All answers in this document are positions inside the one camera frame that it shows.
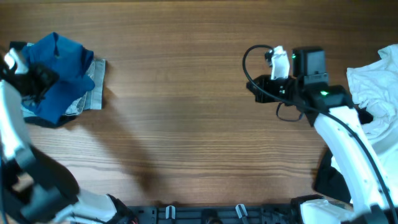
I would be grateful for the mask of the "blue t-shirt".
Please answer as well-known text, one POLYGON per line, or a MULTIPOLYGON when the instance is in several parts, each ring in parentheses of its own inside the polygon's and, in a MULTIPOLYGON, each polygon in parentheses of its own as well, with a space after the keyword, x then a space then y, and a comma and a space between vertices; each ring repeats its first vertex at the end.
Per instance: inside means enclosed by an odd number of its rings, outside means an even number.
POLYGON ((22 54, 29 65, 40 63, 59 76, 38 105, 26 107, 44 120, 57 123, 75 100, 95 87, 86 74, 94 52, 74 40, 53 32, 34 45, 23 47, 22 54))

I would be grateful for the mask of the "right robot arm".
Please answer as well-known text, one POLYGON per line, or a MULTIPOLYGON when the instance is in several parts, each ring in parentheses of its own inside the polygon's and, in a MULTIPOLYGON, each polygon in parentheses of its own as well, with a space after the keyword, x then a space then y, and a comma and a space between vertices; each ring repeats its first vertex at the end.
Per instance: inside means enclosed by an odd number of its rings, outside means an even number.
POLYGON ((326 142, 353 201, 347 210, 322 198, 292 201, 296 223, 397 223, 397 187, 384 171, 362 130, 354 103, 341 85, 330 85, 325 52, 320 47, 295 48, 260 44, 271 74, 246 75, 247 89, 258 103, 295 106, 326 142))

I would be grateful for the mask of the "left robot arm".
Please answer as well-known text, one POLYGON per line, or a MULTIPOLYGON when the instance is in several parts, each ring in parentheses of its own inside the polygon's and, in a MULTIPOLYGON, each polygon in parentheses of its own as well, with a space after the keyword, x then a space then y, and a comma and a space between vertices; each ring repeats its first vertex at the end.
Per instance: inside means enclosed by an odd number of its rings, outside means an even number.
POLYGON ((27 67, 14 49, 1 59, 1 215, 18 223, 127 223, 133 215, 125 204, 81 189, 32 144, 21 103, 38 103, 57 80, 41 64, 27 67))

